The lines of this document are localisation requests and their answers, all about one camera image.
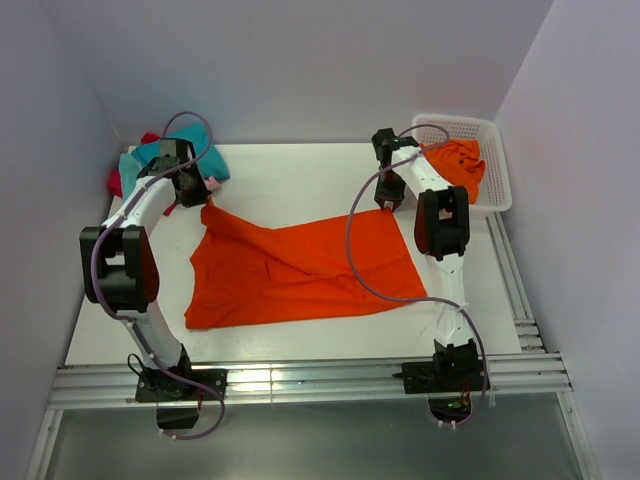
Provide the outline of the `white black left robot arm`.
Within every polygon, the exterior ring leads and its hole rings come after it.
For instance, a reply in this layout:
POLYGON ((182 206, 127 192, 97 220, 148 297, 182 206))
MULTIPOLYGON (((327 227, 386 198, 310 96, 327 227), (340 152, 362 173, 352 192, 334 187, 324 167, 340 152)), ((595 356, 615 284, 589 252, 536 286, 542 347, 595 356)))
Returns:
POLYGON ((190 141, 160 139, 159 154, 138 174, 122 206, 79 237, 87 299, 130 332, 143 355, 136 372, 141 384, 171 399, 190 395, 195 375, 157 302, 160 276, 149 236, 171 205, 207 202, 210 192, 197 160, 190 141))

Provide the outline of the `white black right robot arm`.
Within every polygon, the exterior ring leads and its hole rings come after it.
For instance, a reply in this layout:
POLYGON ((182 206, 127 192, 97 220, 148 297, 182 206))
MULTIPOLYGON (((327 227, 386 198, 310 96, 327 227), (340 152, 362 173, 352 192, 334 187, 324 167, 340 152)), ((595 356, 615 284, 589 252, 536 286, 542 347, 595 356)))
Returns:
POLYGON ((429 392, 488 387, 483 347, 464 315, 468 192, 446 180, 427 160, 434 145, 422 147, 413 137, 401 137, 391 128, 378 130, 371 141, 381 170, 374 200, 381 207, 397 208, 406 192, 415 197, 414 242, 434 282, 429 298, 436 310, 435 352, 420 380, 429 392))

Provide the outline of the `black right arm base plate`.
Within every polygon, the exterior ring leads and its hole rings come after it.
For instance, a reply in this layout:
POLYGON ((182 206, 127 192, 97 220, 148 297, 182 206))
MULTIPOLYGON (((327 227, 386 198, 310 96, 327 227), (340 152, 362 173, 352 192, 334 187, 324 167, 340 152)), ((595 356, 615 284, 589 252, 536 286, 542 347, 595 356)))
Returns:
POLYGON ((483 401, 490 389, 487 372, 478 360, 471 367, 437 366, 435 361, 405 362, 393 374, 407 395, 425 395, 429 414, 439 426, 457 427, 474 413, 474 393, 483 401))

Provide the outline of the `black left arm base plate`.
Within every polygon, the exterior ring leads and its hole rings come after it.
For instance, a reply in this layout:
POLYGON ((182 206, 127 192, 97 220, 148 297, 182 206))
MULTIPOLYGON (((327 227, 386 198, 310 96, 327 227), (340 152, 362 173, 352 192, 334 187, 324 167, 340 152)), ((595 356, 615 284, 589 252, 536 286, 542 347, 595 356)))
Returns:
POLYGON ((176 381, 156 369, 145 369, 139 375, 135 402, 157 404, 156 423, 169 431, 189 430, 196 425, 204 400, 216 400, 212 393, 176 381))

